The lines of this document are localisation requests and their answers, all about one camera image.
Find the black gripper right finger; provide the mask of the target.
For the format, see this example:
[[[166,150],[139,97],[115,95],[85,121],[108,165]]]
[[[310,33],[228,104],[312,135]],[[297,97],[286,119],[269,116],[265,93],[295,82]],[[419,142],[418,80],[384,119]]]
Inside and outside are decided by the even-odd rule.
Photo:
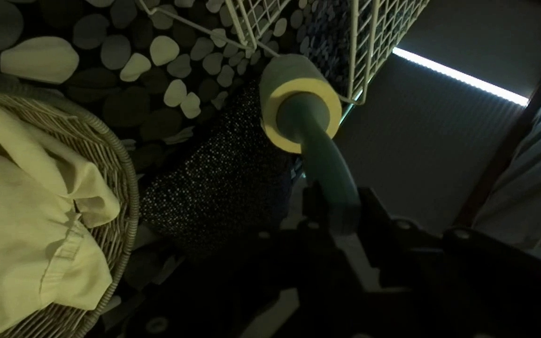
[[[431,234],[359,189],[359,238],[380,283],[404,287],[434,338],[541,338],[541,258],[455,227]]]

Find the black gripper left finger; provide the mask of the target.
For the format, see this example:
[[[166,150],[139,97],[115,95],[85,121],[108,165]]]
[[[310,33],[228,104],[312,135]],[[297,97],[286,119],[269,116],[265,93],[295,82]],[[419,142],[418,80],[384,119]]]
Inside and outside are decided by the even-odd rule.
[[[183,262],[136,294],[104,338],[350,338],[367,296],[369,255],[337,232],[320,185],[280,228],[248,232],[211,258]]]

